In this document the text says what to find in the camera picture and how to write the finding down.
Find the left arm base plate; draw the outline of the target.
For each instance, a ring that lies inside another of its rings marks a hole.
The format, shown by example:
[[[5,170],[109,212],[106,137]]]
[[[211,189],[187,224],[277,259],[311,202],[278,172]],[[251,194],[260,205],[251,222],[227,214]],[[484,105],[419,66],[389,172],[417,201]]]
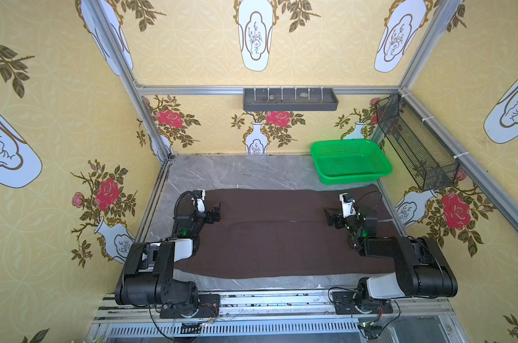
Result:
[[[161,319],[212,319],[220,313],[219,294],[199,294],[188,303],[164,304],[160,310]]]

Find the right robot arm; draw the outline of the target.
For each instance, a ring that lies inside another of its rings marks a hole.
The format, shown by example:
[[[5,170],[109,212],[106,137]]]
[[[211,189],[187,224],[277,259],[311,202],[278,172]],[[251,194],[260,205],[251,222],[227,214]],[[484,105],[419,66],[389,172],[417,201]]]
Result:
[[[419,297],[454,297],[457,279],[437,242],[430,237],[379,237],[375,210],[344,204],[324,210],[327,224],[349,232],[350,246],[362,257],[386,258],[395,271],[363,277],[356,290],[333,294],[336,310],[369,314],[383,312],[389,300]]]

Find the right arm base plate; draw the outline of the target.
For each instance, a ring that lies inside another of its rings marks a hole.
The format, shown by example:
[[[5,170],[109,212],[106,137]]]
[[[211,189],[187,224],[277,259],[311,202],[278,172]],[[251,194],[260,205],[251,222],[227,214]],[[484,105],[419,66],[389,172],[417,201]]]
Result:
[[[343,314],[371,314],[381,315],[392,314],[394,309],[389,300],[364,299],[361,294],[355,291],[336,289],[328,295],[334,305],[335,313]]]

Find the dark brown long pants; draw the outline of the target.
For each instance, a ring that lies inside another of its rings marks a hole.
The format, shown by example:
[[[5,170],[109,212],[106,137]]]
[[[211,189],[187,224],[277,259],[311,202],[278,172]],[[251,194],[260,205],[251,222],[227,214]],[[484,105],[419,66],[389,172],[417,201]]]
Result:
[[[203,227],[196,255],[175,268],[223,279],[394,272],[392,259],[360,256],[346,230],[328,225],[324,211],[341,208],[340,193],[209,190],[205,203],[220,205],[221,220]]]

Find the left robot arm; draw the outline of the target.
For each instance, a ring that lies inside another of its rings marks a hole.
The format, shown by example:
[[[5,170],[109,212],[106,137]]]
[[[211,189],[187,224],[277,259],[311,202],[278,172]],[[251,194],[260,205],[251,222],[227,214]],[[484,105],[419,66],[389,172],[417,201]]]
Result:
[[[207,224],[220,221],[220,205],[208,210],[205,190],[183,192],[175,203],[172,235],[160,242],[134,243],[130,247],[115,288],[118,305],[152,309],[160,317],[193,318],[200,310],[217,315],[212,301],[200,299],[196,283],[176,280],[175,263],[197,254],[200,233]]]

